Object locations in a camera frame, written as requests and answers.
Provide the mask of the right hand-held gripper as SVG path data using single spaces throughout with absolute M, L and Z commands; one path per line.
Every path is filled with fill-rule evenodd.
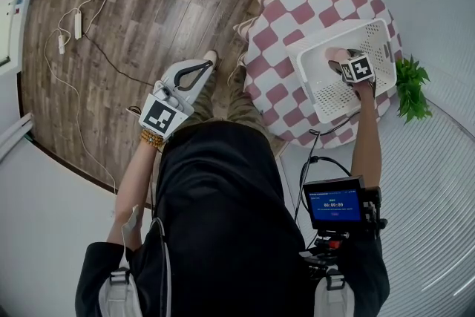
M 376 75 L 369 56 L 358 49 L 347 49 L 349 59 L 338 63 L 329 61 L 330 68 L 338 75 L 342 75 L 343 80 L 350 85 L 364 81 L 373 82 Z

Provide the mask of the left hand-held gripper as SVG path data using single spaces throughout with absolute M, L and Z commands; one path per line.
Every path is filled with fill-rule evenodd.
M 167 140 L 193 113 L 193 102 L 213 70 L 210 60 L 185 60 L 171 65 L 147 96 L 139 124 Z

